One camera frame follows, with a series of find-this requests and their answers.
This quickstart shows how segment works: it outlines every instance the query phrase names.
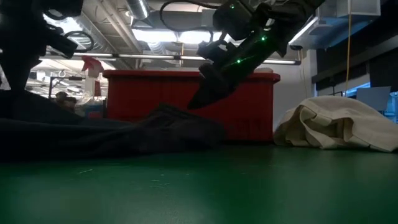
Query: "green table surface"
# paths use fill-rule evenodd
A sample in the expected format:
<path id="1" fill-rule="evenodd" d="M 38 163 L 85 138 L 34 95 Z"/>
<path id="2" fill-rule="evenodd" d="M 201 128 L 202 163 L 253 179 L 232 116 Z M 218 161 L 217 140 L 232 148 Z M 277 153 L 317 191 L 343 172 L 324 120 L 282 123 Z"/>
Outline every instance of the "green table surface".
<path id="1" fill-rule="evenodd" d="M 398 223 L 398 156 L 274 146 L 0 165 L 0 223 Z"/>

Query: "red plastic container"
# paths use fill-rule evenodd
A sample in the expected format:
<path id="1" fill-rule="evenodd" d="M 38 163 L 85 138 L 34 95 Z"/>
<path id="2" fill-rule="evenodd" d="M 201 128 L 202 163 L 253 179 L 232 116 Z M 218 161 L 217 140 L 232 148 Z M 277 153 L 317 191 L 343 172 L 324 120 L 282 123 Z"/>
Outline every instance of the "red plastic container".
<path id="1" fill-rule="evenodd" d="M 107 70 L 107 117 L 139 121 L 161 103 L 186 109 L 199 88 L 199 72 Z M 189 111 L 222 123 L 230 140 L 272 140 L 274 73 L 255 73 L 228 98 Z"/>

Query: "white cloth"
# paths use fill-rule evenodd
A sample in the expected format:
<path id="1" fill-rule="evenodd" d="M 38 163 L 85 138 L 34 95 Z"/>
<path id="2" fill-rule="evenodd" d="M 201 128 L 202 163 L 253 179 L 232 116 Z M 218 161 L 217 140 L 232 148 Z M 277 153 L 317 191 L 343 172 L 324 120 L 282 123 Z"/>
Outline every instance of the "white cloth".
<path id="1" fill-rule="evenodd" d="M 281 146 L 398 148 L 398 125 L 364 103 L 340 96 L 319 96 L 288 110 L 274 133 Z"/>

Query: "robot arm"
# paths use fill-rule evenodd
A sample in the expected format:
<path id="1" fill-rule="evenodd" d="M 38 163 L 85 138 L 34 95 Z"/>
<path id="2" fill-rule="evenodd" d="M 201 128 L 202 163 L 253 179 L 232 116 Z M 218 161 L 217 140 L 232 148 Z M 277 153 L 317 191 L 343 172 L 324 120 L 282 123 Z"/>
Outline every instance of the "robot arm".
<path id="1" fill-rule="evenodd" d="M 256 10 L 241 0 L 221 5 L 213 15 L 215 29 L 244 41 L 237 47 L 224 40 L 200 44 L 197 54 L 213 63 L 199 67 L 204 79 L 188 109 L 226 98 L 274 52 L 283 57 L 288 42 L 324 1 L 290 0 L 282 6 L 261 3 Z M 269 19 L 274 23 L 267 27 Z"/>

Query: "black garment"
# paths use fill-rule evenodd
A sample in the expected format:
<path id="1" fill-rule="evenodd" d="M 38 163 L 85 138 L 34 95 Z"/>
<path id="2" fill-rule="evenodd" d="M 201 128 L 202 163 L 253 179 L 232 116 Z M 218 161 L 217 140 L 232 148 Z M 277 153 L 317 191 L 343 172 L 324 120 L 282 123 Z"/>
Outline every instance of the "black garment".
<path id="1" fill-rule="evenodd" d="M 27 91 L 0 91 L 0 104 L 1 161 L 192 151 L 224 138 L 220 124 L 166 105 L 132 124 L 82 118 Z"/>

